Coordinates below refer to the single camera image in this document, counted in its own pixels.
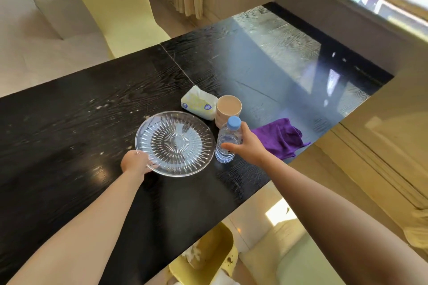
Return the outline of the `person's right hand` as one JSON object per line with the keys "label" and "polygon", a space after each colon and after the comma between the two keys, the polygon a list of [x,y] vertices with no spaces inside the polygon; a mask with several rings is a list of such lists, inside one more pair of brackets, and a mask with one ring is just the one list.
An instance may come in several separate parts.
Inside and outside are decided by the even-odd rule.
{"label": "person's right hand", "polygon": [[269,155],[269,152],[262,145],[258,137],[250,131],[246,122],[241,122],[241,129],[243,149],[240,152],[233,153],[238,154],[246,162],[261,167],[263,160]]}

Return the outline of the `person's left hand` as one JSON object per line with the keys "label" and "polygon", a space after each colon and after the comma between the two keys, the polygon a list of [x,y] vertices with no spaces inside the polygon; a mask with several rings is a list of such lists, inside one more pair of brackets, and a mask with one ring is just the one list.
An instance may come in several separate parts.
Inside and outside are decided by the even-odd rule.
{"label": "person's left hand", "polygon": [[121,170],[123,173],[135,173],[137,175],[144,175],[151,172],[152,170],[144,170],[149,159],[149,156],[146,152],[138,150],[128,151],[122,161],[121,161]]}

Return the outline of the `clear plastic water bottle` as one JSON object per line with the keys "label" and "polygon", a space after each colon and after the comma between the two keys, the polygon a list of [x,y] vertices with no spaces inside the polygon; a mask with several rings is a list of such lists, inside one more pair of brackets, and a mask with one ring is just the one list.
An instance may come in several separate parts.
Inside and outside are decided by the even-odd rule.
{"label": "clear plastic water bottle", "polygon": [[215,156],[220,163],[226,164],[230,163],[235,154],[224,148],[222,144],[232,143],[232,144],[242,144],[242,129],[241,129],[241,120],[238,116],[231,116],[228,118],[227,122],[220,128],[217,145],[215,150]]}

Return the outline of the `clear glass plate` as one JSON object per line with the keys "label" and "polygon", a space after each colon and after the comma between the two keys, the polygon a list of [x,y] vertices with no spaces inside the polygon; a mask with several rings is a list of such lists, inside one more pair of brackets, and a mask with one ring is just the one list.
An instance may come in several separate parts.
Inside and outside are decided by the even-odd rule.
{"label": "clear glass plate", "polygon": [[144,121],[136,132],[135,148],[159,167],[153,172],[180,178],[205,169],[214,157],[215,137],[198,117],[164,111]]}

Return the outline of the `person's right forearm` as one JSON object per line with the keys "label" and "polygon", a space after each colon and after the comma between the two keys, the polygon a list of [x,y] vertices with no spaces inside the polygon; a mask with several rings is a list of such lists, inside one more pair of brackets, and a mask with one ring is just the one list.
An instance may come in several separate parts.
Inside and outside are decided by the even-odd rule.
{"label": "person's right forearm", "polygon": [[270,153],[258,166],[347,285],[428,285],[428,263],[354,204]]}

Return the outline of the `person's left forearm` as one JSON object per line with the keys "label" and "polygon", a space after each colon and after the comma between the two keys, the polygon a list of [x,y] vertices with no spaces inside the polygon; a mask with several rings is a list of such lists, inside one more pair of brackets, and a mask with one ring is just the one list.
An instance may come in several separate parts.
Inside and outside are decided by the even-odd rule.
{"label": "person's left forearm", "polygon": [[98,285],[147,169],[127,170],[48,239],[6,285]]}

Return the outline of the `beige paper cup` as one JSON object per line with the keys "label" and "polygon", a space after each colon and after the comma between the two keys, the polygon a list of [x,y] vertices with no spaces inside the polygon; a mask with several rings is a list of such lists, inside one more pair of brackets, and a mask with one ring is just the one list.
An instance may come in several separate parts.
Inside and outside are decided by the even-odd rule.
{"label": "beige paper cup", "polygon": [[215,111],[215,125],[218,129],[221,129],[224,124],[227,123],[229,117],[237,116],[241,114],[242,103],[233,95],[224,95],[217,101]]}

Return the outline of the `purple cloth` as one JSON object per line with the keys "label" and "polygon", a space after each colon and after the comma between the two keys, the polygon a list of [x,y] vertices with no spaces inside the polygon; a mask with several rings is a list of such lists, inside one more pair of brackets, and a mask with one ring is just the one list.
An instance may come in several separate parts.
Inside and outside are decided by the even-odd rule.
{"label": "purple cloth", "polygon": [[265,149],[284,160],[296,157],[296,152],[311,142],[303,142],[302,132],[292,126],[288,118],[281,118],[251,130]]}

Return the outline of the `white tissue pack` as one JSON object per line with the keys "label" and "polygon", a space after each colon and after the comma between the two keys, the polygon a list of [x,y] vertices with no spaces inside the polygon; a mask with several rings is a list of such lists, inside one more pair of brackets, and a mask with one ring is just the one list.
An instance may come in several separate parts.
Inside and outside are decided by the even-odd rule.
{"label": "white tissue pack", "polygon": [[212,121],[215,119],[218,100],[216,96],[194,85],[181,98],[181,106],[202,119]]}

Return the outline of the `yellow trash bin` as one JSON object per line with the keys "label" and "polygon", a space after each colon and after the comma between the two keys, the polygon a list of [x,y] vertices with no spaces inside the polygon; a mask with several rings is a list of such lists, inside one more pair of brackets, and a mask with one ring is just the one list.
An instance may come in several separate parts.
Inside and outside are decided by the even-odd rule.
{"label": "yellow trash bin", "polygon": [[232,278],[237,261],[233,233],[220,222],[168,267],[174,285],[240,285]]}

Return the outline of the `pale green seat cushion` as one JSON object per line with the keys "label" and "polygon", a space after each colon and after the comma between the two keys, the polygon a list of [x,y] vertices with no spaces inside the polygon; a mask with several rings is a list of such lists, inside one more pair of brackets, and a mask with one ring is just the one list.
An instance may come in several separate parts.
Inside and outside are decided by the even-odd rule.
{"label": "pale green seat cushion", "polygon": [[297,219],[278,223],[240,259],[257,285],[345,285]]}

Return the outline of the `yellow chair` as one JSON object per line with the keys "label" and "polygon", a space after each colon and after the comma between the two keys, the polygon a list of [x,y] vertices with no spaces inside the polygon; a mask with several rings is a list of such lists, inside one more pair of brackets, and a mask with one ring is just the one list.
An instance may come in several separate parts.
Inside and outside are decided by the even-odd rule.
{"label": "yellow chair", "polygon": [[82,0],[119,58],[170,39],[153,16],[150,0]]}

